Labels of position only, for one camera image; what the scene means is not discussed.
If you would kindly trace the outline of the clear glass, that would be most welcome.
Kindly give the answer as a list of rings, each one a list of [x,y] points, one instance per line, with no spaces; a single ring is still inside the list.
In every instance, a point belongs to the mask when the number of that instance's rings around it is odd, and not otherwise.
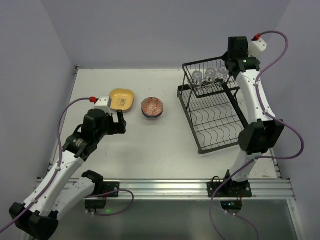
[[[213,67],[207,68],[204,73],[204,83],[212,84],[215,82],[217,70]]]
[[[192,88],[197,88],[202,86],[203,81],[203,73],[199,70],[195,70],[192,72],[190,86]]]
[[[226,81],[229,78],[229,72],[225,65],[220,65],[217,68],[216,78],[222,81]]]

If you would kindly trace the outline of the yellow panda plate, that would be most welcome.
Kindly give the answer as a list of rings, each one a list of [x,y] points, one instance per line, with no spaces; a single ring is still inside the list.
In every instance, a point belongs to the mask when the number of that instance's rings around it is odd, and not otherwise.
[[[133,105],[135,94],[129,89],[116,88],[109,93],[109,97],[111,99],[111,110],[128,112]]]

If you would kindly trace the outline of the blue lattice red-white bowl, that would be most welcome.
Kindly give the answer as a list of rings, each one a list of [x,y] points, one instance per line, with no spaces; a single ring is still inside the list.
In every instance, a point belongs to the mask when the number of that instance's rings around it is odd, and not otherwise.
[[[151,115],[148,115],[148,114],[145,114],[144,112],[142,112],[142,115],[143,115],[144,117],[146,117],[147,119],[155,120],[155,119],[158,119],[162,114],[158,114],[158,115],[151,116]]]

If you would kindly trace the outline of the orange blue patterned bowl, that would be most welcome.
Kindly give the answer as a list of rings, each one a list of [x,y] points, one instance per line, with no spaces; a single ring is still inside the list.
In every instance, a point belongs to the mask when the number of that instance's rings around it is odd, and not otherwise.
[[[147,115],[156,116],[163,113],[164,104],[157,97],[147,97],[141,103],[141,111]]]

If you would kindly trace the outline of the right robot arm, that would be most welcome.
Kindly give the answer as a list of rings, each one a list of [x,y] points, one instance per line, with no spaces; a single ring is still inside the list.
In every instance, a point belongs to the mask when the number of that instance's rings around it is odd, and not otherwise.
[[[245,36],[228,38],[227,52],[222,57],[226,69],[239,86],[248,113],[248,126],[240,132],[238,142],[240,152],[230,168],[229,174],[234,182],[249,179],[257,157],[267,153],[279,139],[284,125],[273,120],[274,116],[266,98],[262,83],[257,79],[260,61],[249,53],[249,43]]]

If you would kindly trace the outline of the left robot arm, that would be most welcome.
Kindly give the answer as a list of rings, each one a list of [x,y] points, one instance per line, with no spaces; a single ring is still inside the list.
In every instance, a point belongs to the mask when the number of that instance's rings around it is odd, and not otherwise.
[[[14,224],[37,240],[48,240],[58,228],[62,216],[86,197],[103,197],[104,178],[88,170],[67,191],[63,191],[73,174],[97,150],[107,135],[125,134],[127,122],[117,110],[118,121],[101,109],[91,109],[65,144],[59,158],[35,191],[23,203],[15,202],[9,209]]]

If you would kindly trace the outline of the aluminium mounting rail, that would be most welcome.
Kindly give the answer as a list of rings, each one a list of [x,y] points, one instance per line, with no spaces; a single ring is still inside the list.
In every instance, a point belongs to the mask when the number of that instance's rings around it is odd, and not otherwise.
[[[208,179],[105,179],[118,182],[121,189],[133,192],[135,200],[210,200]],[[248,200],[294,200],[295,195],[289,180],[251,179],[252,197]]]

